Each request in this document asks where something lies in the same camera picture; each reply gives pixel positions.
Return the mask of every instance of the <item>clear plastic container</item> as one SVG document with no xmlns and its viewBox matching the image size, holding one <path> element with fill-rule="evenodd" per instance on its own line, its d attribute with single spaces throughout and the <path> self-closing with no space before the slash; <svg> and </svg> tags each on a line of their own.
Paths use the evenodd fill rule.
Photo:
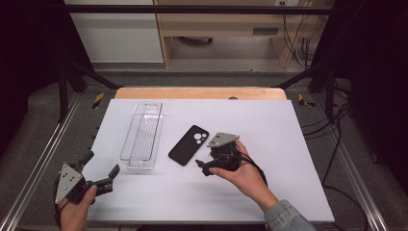
<svg viewBox="0 0 408 231">
<path fill-rule="evenodd" d="M 120 160 L 131 170 L 153 170 L 164 116 L 161 102 L 139 102 L 133 115 Z"/>
</svg>

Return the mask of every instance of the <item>table surface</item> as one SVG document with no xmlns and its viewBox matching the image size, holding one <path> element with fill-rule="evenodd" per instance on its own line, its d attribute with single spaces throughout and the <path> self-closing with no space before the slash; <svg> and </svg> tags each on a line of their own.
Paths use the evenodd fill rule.
<svg viewBox="0 0 408 231">
<path fill-rule="evenodd" d="M 151 92 L 170 89 L 154 88 Z M 125 91 L 138 90 L 119 90 L 116 98 Z M 191 94 L 196 90 L 176 91 Z M 224 92 L 217 98 L 236 95 L 244 98 L 244 94 L 237 94 L 234 88 L 201 90 L 207 97 L 214 90 Z M 282 100 L 286 98 L 282 90 L 249 91 L 262 92 L 262 95 L 274 92 L 277 96 L 271 98 L 281 100 L 269 100 L 268 97 L 263 100 L 163 99 L 159 94 L 155 94 L 155 99 L 151 94 L 147 94 L 148 97 L 139 95 L 138 99 L 113 99 L 92 147 L 95 156 L 84 169 L 84 174 L 92 179 L 104 178 L 115 164 L 120 164 L 121 172 L 114 180 L 114 191 L 97 197 L 97 202 L 90 207 L 89 220 L 118 223 L 265 222 L 256 203 L 232 184 L 216 176 L 204 176 L 194 159 L 211 161 L 210 149 L 206 145 L 198 149 L 185 167 L 168 158 L 168 151 L 196 124 L 206 129 L 210 138 L 217 132 L 240 135 L 278 198 L 290 200 L 310 221 L 333 221 L 292 102 Z M 165 122 L 155 169 L 135 173 L 126 169 L 119 155 L 135 106 L 145 100 L 163 102 Z"/>
</svg>

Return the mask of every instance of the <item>white cabinet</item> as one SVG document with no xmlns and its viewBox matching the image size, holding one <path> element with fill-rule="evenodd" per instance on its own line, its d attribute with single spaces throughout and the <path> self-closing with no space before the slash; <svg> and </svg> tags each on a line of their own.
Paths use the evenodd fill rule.
<svg viewBox="0 0 408 231">
<path fill-rule="evenodd" d="M 65 0 L 68 4 L 152 5 L 149 0 Z M 90 61 L 97 63 L 163 63 L 154 13 L 72 13 Z"/>
</svg>

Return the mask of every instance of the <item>hand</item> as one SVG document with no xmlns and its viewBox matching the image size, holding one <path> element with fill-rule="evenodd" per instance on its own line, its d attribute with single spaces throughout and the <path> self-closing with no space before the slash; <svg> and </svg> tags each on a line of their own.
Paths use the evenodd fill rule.
<svg viewBox="0 0 408 231">
<path fill-rule="evenodd" d="M 81 203 L 68 202 L 67 198 L 59 204 L 61 210 L 62 231 L 85 231 L 87 230 L 88 209 L 96 196 L 96 186 L 89 188 Z"/>
<path fill-rule="evenodd" d="M 235 140 L 235 144 L 241 153 L 248 155 L 245 146 L 239 140 Z M 243 194 L 253 199 L 264 212 L 278 202 L 276 196 L 265 184 L 258 169 L 246 161 L 242 161 L 240 168 L 236 171 L 229 171 L 220 167 L 211 167 L 210 172 L 230 181 Z"/>
</svg>

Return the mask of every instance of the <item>gray sleeve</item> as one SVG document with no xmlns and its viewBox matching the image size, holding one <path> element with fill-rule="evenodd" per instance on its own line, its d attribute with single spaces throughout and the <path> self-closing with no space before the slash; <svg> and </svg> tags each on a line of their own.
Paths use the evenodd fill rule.
<svg viewBox="0 0 408 231">
<path fill-rule="evenodd" d="M 264 214 L 265 220 L 273 231 L 316 230 L 287 200 L 281 200 Z"/>
</svg>

